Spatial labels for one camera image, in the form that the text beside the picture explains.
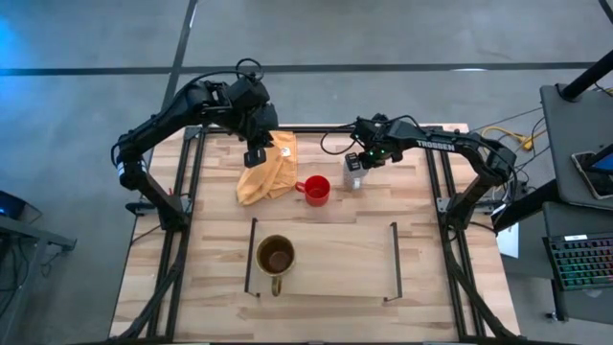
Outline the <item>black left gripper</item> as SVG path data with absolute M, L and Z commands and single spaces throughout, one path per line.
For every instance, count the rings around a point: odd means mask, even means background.
M 222 126 L 241 140 L 259 146 L 244 153 L 244 167 L 251 169 L 265 163 L 264 148 L 272 147 L 274 141 L 270 130 L 278 126 L 266 87 L 258 79 L 243 76 L 226 89 L 225 96 L 231 109 L 222 116 Z

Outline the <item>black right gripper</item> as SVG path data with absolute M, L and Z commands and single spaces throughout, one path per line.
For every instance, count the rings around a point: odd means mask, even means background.
M 364 169 L 373 169 L 388 160 L 392 163 L 401 160 L 401 150 L 397 143 L 388 137 L 389 125 L 384 115 L 376 114 L 373 119 L 358 117 L 353 125 L 351 138 L 363 151 L 345 155 L 345 168 L 349 172 L 359 171 L 362 166 Z

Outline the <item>brown glazed mug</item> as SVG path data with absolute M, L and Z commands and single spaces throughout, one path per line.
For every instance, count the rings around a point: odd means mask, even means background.
M 282 235 L 263 239 L 256 251 L 256 263 L 262 273 L 272 279 L 271 293 L 278 297 L 283 288 L 283 278 L 295 265 L 296 252 L 293 243 Z

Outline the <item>yellow cloth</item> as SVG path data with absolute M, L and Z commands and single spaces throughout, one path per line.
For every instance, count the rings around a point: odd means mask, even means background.
M 298 182 L 297 138 L 290 131 L 272 131 L 272 147 L 265 148 L 266 160 L 243 171 L 237 185 L 242 206 L 261 199 L 274 199 L 292 190 Z

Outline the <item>red plastic mug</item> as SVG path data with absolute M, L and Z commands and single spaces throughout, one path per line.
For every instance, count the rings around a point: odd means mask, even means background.
M 321 207 L 329 200 L 331 186 L 322 175 L 313 175 L 304 182 L 297 182 L 295 189 L 304 194 L 308 205 Z

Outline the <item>white paper sheet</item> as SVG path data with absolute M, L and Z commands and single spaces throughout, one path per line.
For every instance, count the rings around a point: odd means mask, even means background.
M 496 236 L 496 242 L 501 255 L 519 258 L 519 224 L 515 223 L 509 228 L 500 231 Z

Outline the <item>grey side desk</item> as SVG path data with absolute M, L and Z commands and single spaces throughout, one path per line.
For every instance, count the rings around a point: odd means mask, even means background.
M 613 144 L 613 98 L 586 91 L 576 102 L 562 99 L 553 85 L 540 88 L 559 198 L 584 207 L 613 210 L 613 196 L 595 198 L 571 159 Z

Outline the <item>smartphone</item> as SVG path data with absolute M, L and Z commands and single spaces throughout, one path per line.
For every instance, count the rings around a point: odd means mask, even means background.
M 588 162 L 596 155 L 593 151 L 573 153 L 573 161 L 582 181 L 595 199 L 613 197 L 613 172 L 592 172 L 588 170 Z

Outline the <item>black round pole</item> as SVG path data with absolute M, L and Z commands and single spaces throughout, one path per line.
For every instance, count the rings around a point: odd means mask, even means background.
M 613 49 L 585 70 L 570 84 L 565 86 L 558 85 L 556 87 L 558 95 L 565 101 L 573 102 L 591 85 L 598 82 L 611 71 L 613 71 Z

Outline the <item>rgb backlit keyboard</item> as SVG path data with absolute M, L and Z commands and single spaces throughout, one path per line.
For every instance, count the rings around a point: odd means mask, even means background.
M 613 233 L 542 240 L 556 285 L 561 290 L 613 288 Z

